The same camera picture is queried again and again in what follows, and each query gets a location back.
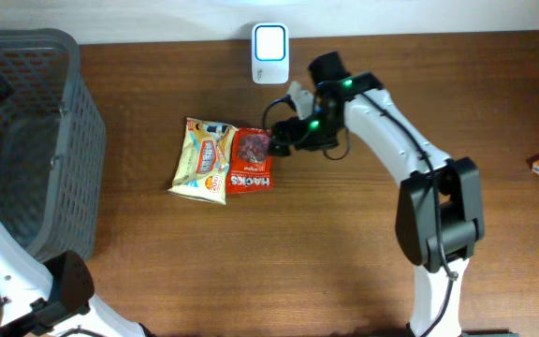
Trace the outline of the red Hacks candy bag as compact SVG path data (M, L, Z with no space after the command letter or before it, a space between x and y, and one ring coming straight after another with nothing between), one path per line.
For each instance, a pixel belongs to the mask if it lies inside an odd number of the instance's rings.
M242 194L273 187L270 138L264 130L240 128L232 143L226 192Z

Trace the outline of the yellow snack bag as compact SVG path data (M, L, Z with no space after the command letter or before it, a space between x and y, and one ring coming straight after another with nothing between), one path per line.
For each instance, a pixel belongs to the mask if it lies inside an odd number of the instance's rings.
M232 143L238 131L234 125L187 117L180 160L168 192L225 205Z

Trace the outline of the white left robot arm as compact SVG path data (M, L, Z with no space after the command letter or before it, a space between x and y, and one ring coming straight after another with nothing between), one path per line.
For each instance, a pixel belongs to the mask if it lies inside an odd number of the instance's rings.
M144 336L95 293L106 127L80 51L0 45L0 336Z

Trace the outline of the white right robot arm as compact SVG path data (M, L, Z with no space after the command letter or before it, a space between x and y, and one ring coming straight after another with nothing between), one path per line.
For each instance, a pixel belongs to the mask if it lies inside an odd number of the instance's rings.
M337 52L318 56L308 70L314 91L294 82L281 99L296 116L264 128L269 155L288 156L291 150L327 153L338 146L341 131L360 138L399 188L395 232L415 278L407 335L462 335L462 277L485 235L477 165L434 146L371 72L351 74Z

